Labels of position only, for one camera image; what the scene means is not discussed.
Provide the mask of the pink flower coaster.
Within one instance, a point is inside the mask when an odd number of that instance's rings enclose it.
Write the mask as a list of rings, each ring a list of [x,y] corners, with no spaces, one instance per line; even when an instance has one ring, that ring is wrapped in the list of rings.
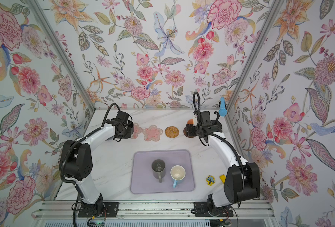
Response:
[[[143,132],[143,128],[138,125],[138,123],[133,124],[133,133],[131,139],[137,139],[139,134]]]
[[[155,125],[143,129],[144,140],[158,142],[163,134],[163,130]]]

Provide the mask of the brown wooden coaster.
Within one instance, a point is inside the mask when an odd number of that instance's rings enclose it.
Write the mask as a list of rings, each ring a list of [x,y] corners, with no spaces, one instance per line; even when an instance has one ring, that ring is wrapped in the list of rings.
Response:
[[[187,125],[184,128],[183,133],[187,138],[196,137],[196,131],[195,131],[195,127],[193,125]]]

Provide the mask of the woven rattan coaster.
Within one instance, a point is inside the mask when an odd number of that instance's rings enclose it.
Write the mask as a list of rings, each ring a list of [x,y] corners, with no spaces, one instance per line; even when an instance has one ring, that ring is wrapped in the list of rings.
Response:
[[[179,129],[175,126],[169,126],[165,129],[165,135],[169,138],[176,138],[179,135]]]

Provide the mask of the grey mug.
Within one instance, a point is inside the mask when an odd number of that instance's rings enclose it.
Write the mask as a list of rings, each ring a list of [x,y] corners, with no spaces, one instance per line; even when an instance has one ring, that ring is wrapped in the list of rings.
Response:
[[[166,164],[163,160],[157,159],[153,161],[152,165],[153,176],[158,179],[159,183],[162,183],[163,178],[166,175]]]

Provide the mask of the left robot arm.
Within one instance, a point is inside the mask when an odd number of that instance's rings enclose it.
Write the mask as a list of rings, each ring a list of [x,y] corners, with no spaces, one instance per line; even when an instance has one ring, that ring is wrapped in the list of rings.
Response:
[[[96,189],[91,177],[93,169],[92,152],[108,140],[120,142],[132,137],[132,117],[118,111],[115,118],[107,119],[100,127],[78,140],[67,140],[62,148],[59,163],[60,178],[64,183],[73,184],[78,192],[81,209],[88,214],[101,214],[105,209],[102,194]]]

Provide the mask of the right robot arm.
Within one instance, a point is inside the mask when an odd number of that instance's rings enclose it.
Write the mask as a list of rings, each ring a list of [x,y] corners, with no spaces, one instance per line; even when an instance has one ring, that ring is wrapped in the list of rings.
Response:
[[[194,203],[196,217],[218,217],[233,204],[239,206],[243,201],[260,197],[258,165],[249,163],[237,153],[226,140],[218,119],[210,119],[210,112],[194,110],[193,123],[186,125],[185,133],[188,137],[198,137],[204,145],[212,147],[227,168],[222,189],[208,195],[206,202]]]

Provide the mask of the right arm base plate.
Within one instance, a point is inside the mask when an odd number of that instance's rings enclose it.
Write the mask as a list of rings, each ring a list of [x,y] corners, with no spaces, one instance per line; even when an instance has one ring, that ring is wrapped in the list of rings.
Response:
[[[198,218],[230,218],[234,216],[233,208],[230,205],[217,208],[206,201],[194,202],[191,213]]]

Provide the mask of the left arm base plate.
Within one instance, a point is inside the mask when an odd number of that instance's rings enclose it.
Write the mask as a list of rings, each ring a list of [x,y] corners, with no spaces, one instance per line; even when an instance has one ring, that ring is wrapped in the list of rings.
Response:
[[[98,215],[103,218],[116,218],[119,202],[103,202],[103,204],[91,205],[82,203],[78,208],[79,218],[91,218]]]

